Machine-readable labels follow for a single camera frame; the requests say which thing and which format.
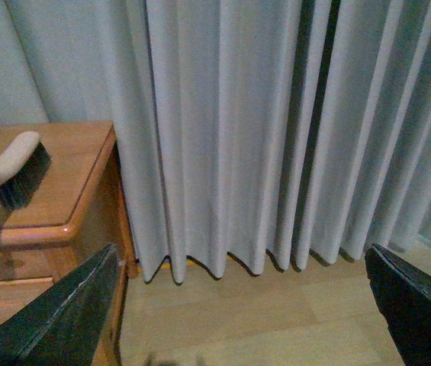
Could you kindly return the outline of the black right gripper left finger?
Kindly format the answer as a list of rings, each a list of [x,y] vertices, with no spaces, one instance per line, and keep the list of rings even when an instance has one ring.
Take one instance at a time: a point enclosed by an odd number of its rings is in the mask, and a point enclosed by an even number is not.
[[[107,244],[0,325],[0,365],[90,365],[118,275]]]

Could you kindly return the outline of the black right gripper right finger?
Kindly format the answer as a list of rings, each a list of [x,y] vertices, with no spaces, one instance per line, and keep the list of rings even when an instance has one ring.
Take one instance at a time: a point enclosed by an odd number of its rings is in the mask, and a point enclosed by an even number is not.
[[[371,291],[406,365],[431,365],[431,276],[380,245],[365,253]]]

